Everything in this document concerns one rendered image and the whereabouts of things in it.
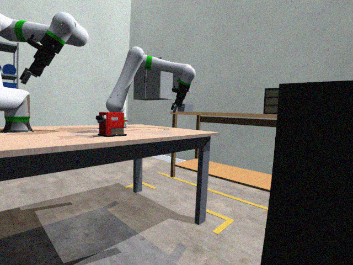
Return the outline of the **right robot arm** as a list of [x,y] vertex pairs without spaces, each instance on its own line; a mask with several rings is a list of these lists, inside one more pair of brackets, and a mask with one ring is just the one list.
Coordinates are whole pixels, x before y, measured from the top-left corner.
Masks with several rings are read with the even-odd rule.
[[[51,25],[14,20],[0,14],[0,36],[15,42],[32,40],[40,42],[48,34],[61,44],[84,46],[89,39],[87,31],[68,13],[54,15]],[[30,94],[22,89],[3,87],[0,71],[0,111],[6,120],[3,132],[21,133],[32,131],[30,119]]]

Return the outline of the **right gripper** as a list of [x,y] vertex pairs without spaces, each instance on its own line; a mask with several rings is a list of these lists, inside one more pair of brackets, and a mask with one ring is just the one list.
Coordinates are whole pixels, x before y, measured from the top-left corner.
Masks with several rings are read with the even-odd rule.
[[31,64],[30,68],[25,68],[24,72],[22,73],[20,80],[21,83],[26,84],[29,80],[30,76],[33,75],[35,77],[41,76],[44,68],[49,66],[53,58],[55,57],[55,53],[59,54],[61,49],[63,48],[63,44],[45,34],[40,44],[34,42],[33,39],[34,35],[31,36],[27,40],[27,43],[33,46],[34,48],[38,49],[36,54],[34,55],[34,62]]

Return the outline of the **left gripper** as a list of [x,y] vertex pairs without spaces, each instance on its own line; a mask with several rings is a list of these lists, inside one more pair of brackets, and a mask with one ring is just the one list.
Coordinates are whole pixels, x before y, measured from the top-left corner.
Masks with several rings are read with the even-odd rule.
[[[182,83],[179,83],[179,89],[172,88],[172,91],[177,93],[176,95],[176,100],[172,104],[171,110],[173,110],[173,113],[176,112],[177,107],[180,108],[182,106],[183,100],[185,99],[186,93],[189,91],[190,86],[184,85]],[[176,105],[175,105],[176,104]],[[174,107],[175,106],[175,107]]]

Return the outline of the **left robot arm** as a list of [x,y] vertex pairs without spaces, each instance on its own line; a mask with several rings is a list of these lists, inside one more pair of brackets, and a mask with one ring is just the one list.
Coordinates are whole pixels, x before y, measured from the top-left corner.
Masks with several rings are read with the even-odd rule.
[[137,46],[130,48],[121,75],[106,101],[107,110],[124,113],[124,120],[126,118],[125,99],[138,68],[181,75],[180,83],[187,86],[191,85],[195,77],[195,70],[188,64],[169,62],[145,55],[143,50]]

